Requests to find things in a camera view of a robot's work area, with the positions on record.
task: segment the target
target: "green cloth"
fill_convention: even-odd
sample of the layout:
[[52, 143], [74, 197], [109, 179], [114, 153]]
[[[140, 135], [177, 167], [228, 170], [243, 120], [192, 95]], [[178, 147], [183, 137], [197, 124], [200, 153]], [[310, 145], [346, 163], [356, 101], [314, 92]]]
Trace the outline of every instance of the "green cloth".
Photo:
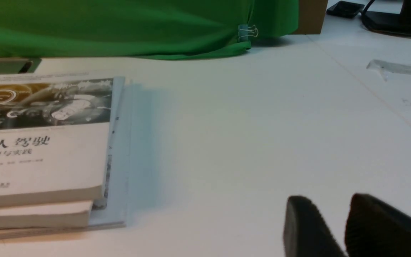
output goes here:
[[251, 47], [241, 24], [297, 29], [297, 1], [0, 0], [0, 57], [228, 57]]

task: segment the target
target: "black object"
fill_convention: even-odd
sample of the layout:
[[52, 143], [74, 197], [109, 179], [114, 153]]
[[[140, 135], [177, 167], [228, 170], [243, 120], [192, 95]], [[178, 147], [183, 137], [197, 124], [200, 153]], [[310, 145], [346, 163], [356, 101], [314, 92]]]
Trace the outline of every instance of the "black object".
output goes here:
[[368, 194], [355, 194], [345, 230], [350, 257], [411, 256], [411, 218]]
[[411, 0], [404, 0], [400, 14], [367, 11], [375, 2], [370, 0], [362, 12], [362, 24], [373, 32], [411, 37]]
[[283, 241], [286, 257], [345, 257], [318, 208], [303, 196], [288, 198]]
[[329, 7], [326, 10], [326, 13], [328, 15], [353, 19], [363, 9], [364, 9], [364, 5], [345, 2], [345, 1], [339, 1], [335, 5]]
[[[318, 208], [291, 196], [283, 233], [286, 257], [345, 257]], [[349, 257], [411, 257], [411, 218], [368, 194], [355, 194], [345, 230]]]

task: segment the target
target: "white table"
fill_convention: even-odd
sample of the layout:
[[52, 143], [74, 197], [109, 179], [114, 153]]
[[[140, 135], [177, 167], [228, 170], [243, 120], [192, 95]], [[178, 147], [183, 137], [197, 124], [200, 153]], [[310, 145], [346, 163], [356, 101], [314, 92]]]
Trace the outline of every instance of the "white table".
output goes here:
[[142, 85], [128, 226], [4, 240], [0, 256], [280, 257], [294, 194], [342, 246], [355, 192], [411, 215], [411, 76], [365, 69], [411, 63], [411, 39], [326, 17], [320, 36], [280, 44], [222, 60], [44, 60], [39, 73], [123, 69]]

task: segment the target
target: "stack of books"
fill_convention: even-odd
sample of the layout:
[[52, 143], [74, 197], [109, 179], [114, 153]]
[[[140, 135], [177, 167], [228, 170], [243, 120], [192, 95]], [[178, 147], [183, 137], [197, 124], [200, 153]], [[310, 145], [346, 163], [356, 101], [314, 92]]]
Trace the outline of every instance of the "stack of books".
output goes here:
[[0, 75], [0, 239], [125, 225], [131, 97], [124, 77]]

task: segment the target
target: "black cable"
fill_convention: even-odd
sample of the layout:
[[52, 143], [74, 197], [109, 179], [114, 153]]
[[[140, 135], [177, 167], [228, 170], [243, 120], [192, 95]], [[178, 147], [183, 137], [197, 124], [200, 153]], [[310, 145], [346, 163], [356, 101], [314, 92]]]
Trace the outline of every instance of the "black cable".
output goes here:
[[401, 37], [409, 37], [411, 38], [411, 33], [403, 33], [403, 32], [394, 32], [394, 31], [385, 31], [385, 30], [378, 30], [375, 28], [372, 28], [370, 26], [370, 18], [367, 16], [367, 10], [369, 10], [369, 7], [375, 2], [375, 0], [370, 0], [369, 3], [367, 3], [366, 7], [364, 7], [364, 10], [361, 11], [361, 21], [362, 24], [369, 30], [375, 33], [380, 33], [380, 34], [386, 34], [390, 36], [401, 36]]

